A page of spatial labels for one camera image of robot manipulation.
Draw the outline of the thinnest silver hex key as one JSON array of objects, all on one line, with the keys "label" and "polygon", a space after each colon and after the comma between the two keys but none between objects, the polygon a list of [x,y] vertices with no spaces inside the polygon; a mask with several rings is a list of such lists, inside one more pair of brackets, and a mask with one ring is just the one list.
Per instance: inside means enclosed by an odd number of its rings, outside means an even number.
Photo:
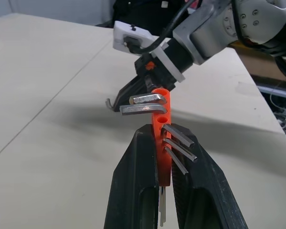
[{"label": "thinnest silver hex key", "polygon": [[188,171],[187,169],[183,166],[183,164],[181,163],[181,161],[178,159],[178,157],[176,156],[176,154],[167,146],[164,147],[165,151],[170,155],[170,157],[172,158],[172,160],[174,161],[174,163],[177,165],[177,167],[179,168],[179,170],[182,172],[183,175],[187,174]]}]

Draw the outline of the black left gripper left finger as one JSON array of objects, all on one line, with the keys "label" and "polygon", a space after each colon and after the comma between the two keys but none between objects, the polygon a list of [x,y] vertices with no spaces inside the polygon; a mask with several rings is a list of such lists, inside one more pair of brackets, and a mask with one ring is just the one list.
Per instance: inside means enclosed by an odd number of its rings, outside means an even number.
[{"label": "black left gripper left finger", "polygon": [[151,124],[137,129],[115,168],[104,229],[157,229],[159,181]]}]

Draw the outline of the black bulky background object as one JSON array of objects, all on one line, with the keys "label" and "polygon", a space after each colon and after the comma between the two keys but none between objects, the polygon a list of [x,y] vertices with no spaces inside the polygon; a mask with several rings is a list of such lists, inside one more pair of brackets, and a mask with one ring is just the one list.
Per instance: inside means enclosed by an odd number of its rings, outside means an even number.
[{"label": "black bulky background object", "polygon": [[206,0],[116,0],[113,4],[111,26],[116,21],[135,25],[160,36],[171,24],[178,11],[188,2],[199,8]]}]

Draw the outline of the dark hex key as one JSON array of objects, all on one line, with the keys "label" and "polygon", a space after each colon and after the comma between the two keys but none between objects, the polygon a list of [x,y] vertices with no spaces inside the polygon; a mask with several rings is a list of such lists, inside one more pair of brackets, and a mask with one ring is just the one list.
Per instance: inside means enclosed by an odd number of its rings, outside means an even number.
[{"label": "dark hex key", "polygon": [[119,112],[120,111],[119,106],[117,106],[116,103],[112,104],[110,98],[106,99],[105,104],[106,104],[106,107],[113,112]]}]

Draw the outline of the thin silver hex key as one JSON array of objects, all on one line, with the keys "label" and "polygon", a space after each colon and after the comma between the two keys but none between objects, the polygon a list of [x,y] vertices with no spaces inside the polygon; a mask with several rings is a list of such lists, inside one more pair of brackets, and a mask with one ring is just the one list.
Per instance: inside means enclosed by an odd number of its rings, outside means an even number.
[{"label": "thin silver hex key", "polygon": [[170,139],[170,138],[165,138],[163,140],[165,143],[168,143],[170,146],[172,146],[175,150],[186,156],[188,159],[190,159],[192,162],[194,162],[197,159],[197,156],[192,154],[188,149],[185,147],[181,146],[178,144],[176,141]]}]

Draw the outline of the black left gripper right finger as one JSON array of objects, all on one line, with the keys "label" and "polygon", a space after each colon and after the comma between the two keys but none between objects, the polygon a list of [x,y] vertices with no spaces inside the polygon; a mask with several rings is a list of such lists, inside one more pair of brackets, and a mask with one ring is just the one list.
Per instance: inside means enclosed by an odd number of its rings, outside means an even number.
[{"label": "black left gripper right finger", "polygon": [[187,128],[173,124],[193,140],[191,161],[174,151],[188,171],[172,163],[172,182],[179,229],[248,229],[224,172]]}]

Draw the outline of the brown cardboard box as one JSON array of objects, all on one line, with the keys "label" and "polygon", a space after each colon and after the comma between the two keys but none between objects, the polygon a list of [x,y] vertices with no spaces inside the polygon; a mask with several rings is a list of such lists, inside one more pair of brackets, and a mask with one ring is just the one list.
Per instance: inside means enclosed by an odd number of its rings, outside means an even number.
[{"label": "brown cardboard box", "polygon": [[234,42],[229,47],[236,51],[251,75],[286,82],[286,77],[271,56],[246,48],[239,42]]}]

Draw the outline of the medium silver hex key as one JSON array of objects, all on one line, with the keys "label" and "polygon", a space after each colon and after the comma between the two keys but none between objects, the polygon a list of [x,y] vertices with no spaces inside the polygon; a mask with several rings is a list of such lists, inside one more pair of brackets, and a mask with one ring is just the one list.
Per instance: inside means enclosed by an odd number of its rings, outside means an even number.
[{"label": "medium silver hex key", "polygon": [[188,138],[185,134],[179,131],[177,128],[171,124],[164,124],[161,127],[161,137],[164,138],[165,133],[170,133],[174,138],[179,140],[187,148],[192,149],[194,147],[194,141]]}]

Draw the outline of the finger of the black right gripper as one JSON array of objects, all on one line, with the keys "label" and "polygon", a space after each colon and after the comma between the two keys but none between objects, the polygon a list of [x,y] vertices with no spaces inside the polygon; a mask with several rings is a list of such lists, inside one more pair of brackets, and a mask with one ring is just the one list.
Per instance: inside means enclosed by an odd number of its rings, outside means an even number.
[{"label": "finger of the black right gripper", "polygon": [[151,93],[154,89],[158,88],[157,80],[153,75],[146,75],[144,77],[145,85],[146,85],[146,91],[148,93]]},{"label": "finger of the black right gripper", "polygon": [[117,94],[115,99],[115,111],[120,111],[121,105],[129,105],[131,96],[147,93],[145,81],[140,76],[134,77]]}]

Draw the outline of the thick long silver hex key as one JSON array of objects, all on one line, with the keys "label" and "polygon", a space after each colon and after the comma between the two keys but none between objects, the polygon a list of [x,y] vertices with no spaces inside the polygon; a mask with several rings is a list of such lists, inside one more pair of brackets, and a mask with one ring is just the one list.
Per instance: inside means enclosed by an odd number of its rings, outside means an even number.
[{"label": "thick long silver hex key", "polygon": [[165,114],[167,109],[156,103],[151,104],[130,104],[130,105],[121,105],[120,113],[122,115],[139,115],[139,114]]}]

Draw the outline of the thickest silver hex key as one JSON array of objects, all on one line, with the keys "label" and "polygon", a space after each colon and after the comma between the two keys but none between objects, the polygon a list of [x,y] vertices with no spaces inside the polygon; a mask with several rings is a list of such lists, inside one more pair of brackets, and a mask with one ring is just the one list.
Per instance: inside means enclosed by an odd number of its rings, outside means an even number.
[{"label": "thickest silver hex key", "polygon": [[129,98],[129,104],[160,104],[164,105],[167,103],[165,97],[158,93],[148,93],[148,94],[140,94],[134,95]]}]

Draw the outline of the orange plastic hex key holder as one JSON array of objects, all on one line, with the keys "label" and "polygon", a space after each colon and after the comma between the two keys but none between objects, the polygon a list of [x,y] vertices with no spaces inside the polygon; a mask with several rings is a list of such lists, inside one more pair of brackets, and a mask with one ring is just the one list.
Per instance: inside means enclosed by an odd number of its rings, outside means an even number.
[{"label": "orange plastic hex key holder", "polygon": [[159,186],[168,187],[171,183],[171,166],[172,159],[171,156],[165,151],[165,147],[169,147],[167,143],[163,142],[164,138],[171,138],[170,133],[164,133],[161,135],[161,129],[164,124],[171,124],[171,99],[170,92],[164,88],[157,88],[152,91],[153,93],[161,94],[165,99],[166,103],[164,108],[167,110],[165,114],[152,114],[152,125],[153,133],[155,138],[156,145],[156,158],[157,158],[157,171],[158,171],[158,180]]}]

